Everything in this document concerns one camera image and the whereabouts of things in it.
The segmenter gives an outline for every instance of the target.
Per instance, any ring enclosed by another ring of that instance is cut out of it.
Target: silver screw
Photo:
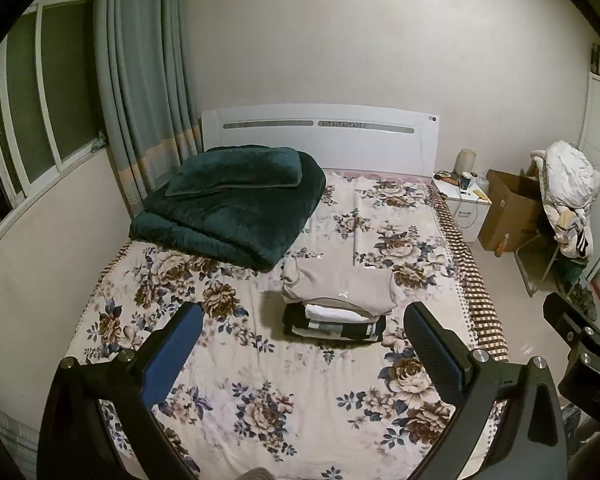
[[[485,363],[489,360],[489,354],[487,354],[487,352],[485,352],[482,348],[475,349],[473,352],[471,352],[471,355],[479,363]]]
[[[68,370],[69,368],[75,366],[77,362],[78,361],[75,359],[75,357],[65,357],[62,359],[62,361],[60,361],[60,367],[62,370]]]
[[[536,367],[540,368],[541,370],[543,368],[546,368],[546,361],[544,360],[543,357],[540,357],[539,355],[537,355],[536,357],[534,357],[533,359],[531,359],[531,362],[533,364],[535,364]]]
[[[136,356],[136,352],[134,352],[131,348],[125,348],[122,352],[118,354],[118,359],[123,363],[128,363]]]

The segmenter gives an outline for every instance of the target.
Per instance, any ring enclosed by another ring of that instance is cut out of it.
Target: white nightstand
[[[451,216],[456,221],[456,225],[462,230],[462,237],[465,242],[475,242],[478,239],[478,233],[482,227],[489,206],[490,200],[479,198],[474,189],[480,189],[476,184],[472,184],[469,189],[462,190],[458,186],[453,186],[441,180],[434,180],[440,193],[446,195],[446,204],[451,210]]]

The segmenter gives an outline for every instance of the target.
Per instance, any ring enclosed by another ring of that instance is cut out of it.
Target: white wall
[[[519,171],[580,137],[596,35],[569,0],[186,0],[201,110],[324,102],[441,116],[436,167]]]
[[[39,428],[58,362],[129,222],[103,150],[0,240],[0,409],[13,418]]]

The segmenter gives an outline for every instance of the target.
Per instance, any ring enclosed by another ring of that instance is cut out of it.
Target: floral bedsheet
[[[475,263],[437,191],[425,184],[327,172],[320,205],[291,247],[342,266],[391,267],[400,307],[380,344],[307,340],[283,333],[281,268],[257,273],[130,242],[102,273],[67,355],[81,363],[137,349],[184,301],[205,311],[202,336],[167,399],[152,411],[200,479],[229,480],[264,466],[279,479],[404,479],[444,431],[440,400],[402,330],[421,300],[469,348],[507,349]],[[103,402],[119,450],[134,459],[113,406]],[[466,473],[479,466],[487,424]]]

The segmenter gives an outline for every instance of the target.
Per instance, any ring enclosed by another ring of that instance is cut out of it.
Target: white headboard
[[[433,176],[440,118],[371,106],[283,104],[202,112],[205,149],[290,146],[322,168]]]

